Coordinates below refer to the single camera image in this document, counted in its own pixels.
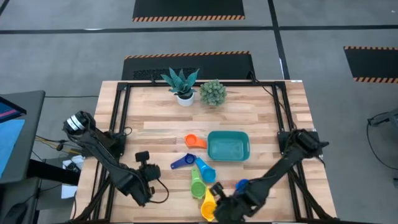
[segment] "orange measuring cup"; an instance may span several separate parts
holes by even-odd
[[[194,134],[188,134],[184,137],[185,144],[188,147],[201,147],[207,149],[207,142],[204,139],[198,138]]]

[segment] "green succulent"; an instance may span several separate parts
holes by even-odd
[[[200,85],[200,100],[210,106],[219,106],[225,102],[226,90],[225,86],[218,80],[211,80]]]
[[[187,97],[196,92],[192,86],[197,80],[199,69],[189,75],[186,79],[182,69],[180,70],[179,75],[177,75],[172,68],[169,68],[169,70],[171,78],[168,75],[161,76],[172,87],[172,89],[169,89],[170,92],[179,97]]]

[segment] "teal container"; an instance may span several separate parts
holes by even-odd
[[[245,161],[250,156],[249,136],[242,131],[212,131],[207,154],[215,161]]]

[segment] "wooden table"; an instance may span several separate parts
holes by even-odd
[[[103,82],[101,87],[95,120],[98,128],[103,131],[109,128],[117,84],[118,82]],[[313,123],[303,83],[286,81],[286,86],[295,124],[298,128],[312,129]],[[138,168],[135,153],[149,151],[149,163],[160,166],[161,180],[170,189],[170,197],[163,204],[148,203],[145,208],[142,208],[132,197],[126,197],[116,191],[112,222],[205,221],[200,214],[203,200],[192,198],[190,193],[191,167],[177,170],[170,168],[171,163],[183,157],[187,152],[200,156],[216,169],[217,181],[223,184],[227,195],[234,191],[234,185],[239,180],[262,176],[280,158],[276,138],[279,128],[274,100],[261,87],[229,86],[226,103],[215,109],[203,106],[199,101],[199,94],[195,95],[195,102],[191,107],[183,108],[178,105],[175,96],[167,90],[166,87],[131,89],[126,126],[131,127],[133,132],[127,137],[126,151],[121,162],[129,167]],[[123,94],[124,92],[121,96],[117,121],[120,121]],[[281,94],[279,96],[280,102],[283,102]],[[251,143],[250,158],[244,162],[215,162],[210,160],[204,149],[188,149],[184,143],[183,137],[188,133],[206,138],[207,134],[214,130],[246,132]],[[86,159],[84,162],[76,194],[77,215],[91,200],[96,163],[97,160],[94,158]],[[308,189],[325,211],[335,216],[323,165],[315,159],[309,159],[304,160],[303,167]],[[150,185],[153,185],[156,191],[153,200],[163,200],[166,196],[164,188],[156,181],[151,182]],[[106,192],[99,217],[104,217],[107,196]],[[299,193],[299,201],[302,216],[305,216],[301,193]],[[257,222],[294,220],[286,175],[271,189],[267,203],[249,220]]]

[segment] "yellow measuring cup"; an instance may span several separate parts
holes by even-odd
[[[216,209],[216,201],[213,195],[210,193],[210,189],[207,187],[205,201],[201,205],[200,212],[203,218],[211,222],[214,220],[214,210]]]

